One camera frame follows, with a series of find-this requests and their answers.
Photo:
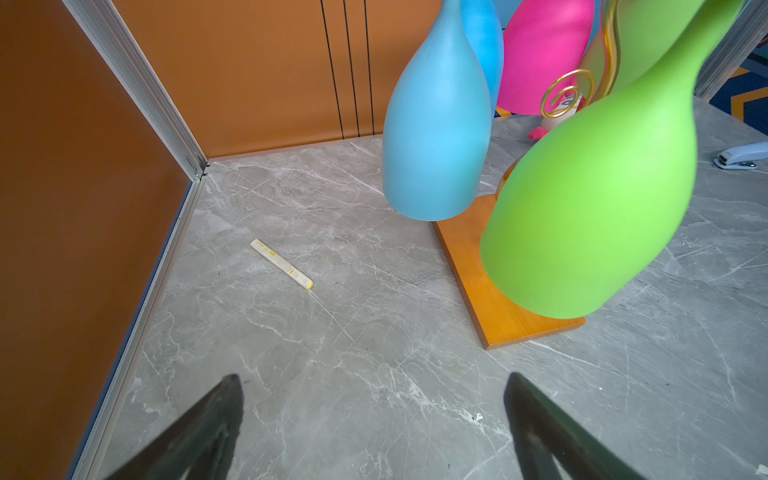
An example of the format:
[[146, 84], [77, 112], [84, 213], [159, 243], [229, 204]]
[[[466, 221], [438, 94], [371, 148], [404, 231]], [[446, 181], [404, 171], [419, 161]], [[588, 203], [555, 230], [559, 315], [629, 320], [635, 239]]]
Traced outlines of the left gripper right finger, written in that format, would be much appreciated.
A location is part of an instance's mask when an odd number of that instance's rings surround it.
[[504, 406], [525, 479], [640, 479], [519, 372], [510, 374]]

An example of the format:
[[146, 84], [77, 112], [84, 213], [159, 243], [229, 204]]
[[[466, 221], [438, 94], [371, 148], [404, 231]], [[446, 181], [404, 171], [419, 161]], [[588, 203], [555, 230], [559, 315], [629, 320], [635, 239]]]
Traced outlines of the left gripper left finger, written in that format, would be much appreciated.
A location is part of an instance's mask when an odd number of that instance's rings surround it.
[[111, 479], [225, 479], [244, 412], [238, 375], [230, 374]]

